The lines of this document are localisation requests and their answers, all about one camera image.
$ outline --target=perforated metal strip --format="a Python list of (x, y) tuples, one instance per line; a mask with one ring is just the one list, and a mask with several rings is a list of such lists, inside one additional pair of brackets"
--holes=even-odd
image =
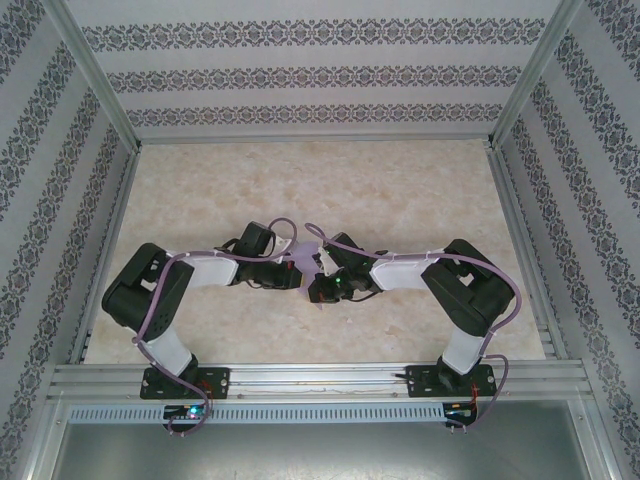
[[(162, 405), (82, 405), (73, 407), (69, 423), (157, 424)], [(442, 403), (362, 403), (332, 405), (214, 405), (207, 423), (295, 424), (295, 423), (396, 423), (442, 422)], [(176, 423), (193, 423), (177, 419)]]

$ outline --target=black plastic part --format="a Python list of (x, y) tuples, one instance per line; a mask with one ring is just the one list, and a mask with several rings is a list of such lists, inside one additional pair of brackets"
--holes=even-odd
[(311, 303), (338, 303), (341, 299), (353, 298), (354, 288), (349, 282), (343, 280), (340, 269), (335, 274), (327, 277), (324, 273), (317, 273), (315, 280), (309, 285), (309, 301)]
[[(192, 380), (187, 380), (202, 389), (212, 400), (224, 400), (229, 392), (228, 368), (198, 367)], [(197, 393), (175, 383), (154, 367), (144, 371), (140, 387), (142, 400), (198, 400)]]
[(238, 267), (234, 283), (246, 281), (266, 289), (289, 290), (302, 285), (302, 272), (295, 268), (294, 262), (244, 262)]
[[(204, 413), (204, 405), (198, 404), (198, 414), (196, 418), (199, 420), (201, 415)], [(197, 423), (197, 420), (189, 417), (189, 410), (191, 409), (191, 405), (167, 405), (164, 407), (162, 412), (162, 426), (168, 432), (169, 431), (169, 420), (171, 418), (177, 417), (176, 419), (184, 419), (184, 420), (194, 420), (194, 423)], [(194, 423), (174, 423), (171, 426), (171, 430), (176, 433), (188, 432), (194, 427)]]
[(476, 365), (467, 375), (446, 385), (441, 381), (439, 365), (408, 365), (405, 374), (407, 391), (411, 398), (471, 397), (472, 386), (478, 388), (478, 396), (492, 397), (496, 393), (496, 381), (491, 365)]
[[(466, 240), (454, 240), (444, 251), (493, 265)], [(465, 285), (460, 277), (468, 275), (472, 275), (473, 280)], [(427, 267), (422, 279), (453, 323), (474, 337), (484, 337), (515, 296), (498, 275), (465, 262), (456, 264), (453, 260), (438, 260)]]
[(273, 232), (264, 225), (251, 222), (244, 229), (231, 252), (242, 257), (259, 257), (267, 249), (273, 235)]
[[(142, 282), (156, 282), (168, 260), (167, 252), (157, 245), (142, 245), (107, 288), (102, 297), (102, 309), (119, 325), (138, 332), (154, 292)], [(192, 274), (193, 267), (184, 262), (178, 261), (171, 266), (153, 319), (144, 334), (145, 342), (158, 338), (169, 328)]]
[[(349, 235), (344, 232), (338, 233), (331, 240), (334, 242), (341, 243), (342, 245), (346, 245), (351, 248), (357, 248), (362, 250), (356, 243), (351, 239)], [(364, 255), (358, 255), (357, 253), (349, 252), (340, 247), (336, 247), (325, 243), (323, 246), (324, 250), (329, 254), (331, 260), (333, 260), (338, 267), (344, 267), (347, 270), (355, 270), (358, 267), (362, 266), (366, 263), (369, 257)]]

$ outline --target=beige floor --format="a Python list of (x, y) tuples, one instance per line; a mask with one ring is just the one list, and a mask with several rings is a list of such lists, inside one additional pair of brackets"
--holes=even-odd
[[(479, 140), (145, 146), (109, 281), (144, 242), (215, 247), (251, 220), (282, 215), (344, 230), (369, 250), (422, 252), (465, 238), (524, 289)], [(544, 358), (523, 296), (489, 351)], [(424, 291), (319, 311), (295, 291), (245, 285), (189, 291), (174, 325), (201, 362), (228, 363), (435, 360), (452, 328)], [(100, 312), (86, 362), (145, 363), (130, 337)]]

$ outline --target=bracket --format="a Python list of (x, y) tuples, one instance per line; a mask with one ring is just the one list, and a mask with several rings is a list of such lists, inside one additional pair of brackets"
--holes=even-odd
[[(229, 392), (231, 370), (218, 367), (199, 367), (196, 379), (192, 382), (203, 389), (212, 400), (225, 400)], [(200, 397), (189, 389), (184, 388), (157, 369), (150, 367), (144, 371), (140, 387), (142, 400), (197, 400)]]
[(457, 387), (448, 389), (438, 378), (437, 365), (407, 365), (404, 375), (397, 377), (407, 380), (407, 391), (411, 398), (425, 397), (470, 397), (472, 385), (478, 389), (478, 396), (492, 397), (496, 393), (496, 379), (491, 365), (477, 365), (470, 375)]

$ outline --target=patterned wallpaper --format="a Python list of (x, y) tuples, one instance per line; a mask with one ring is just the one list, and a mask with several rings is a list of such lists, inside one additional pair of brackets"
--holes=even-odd
[(531, 3), (69, 0), (142, 139), (488, 134), (558, 0)]
[(0, 1), (0, 479), (75, 342), (130, 155), (37, 0)]
[(624, 478), (640, 478), (639, 26), (633, 2), (585, 3), (502, 150)]

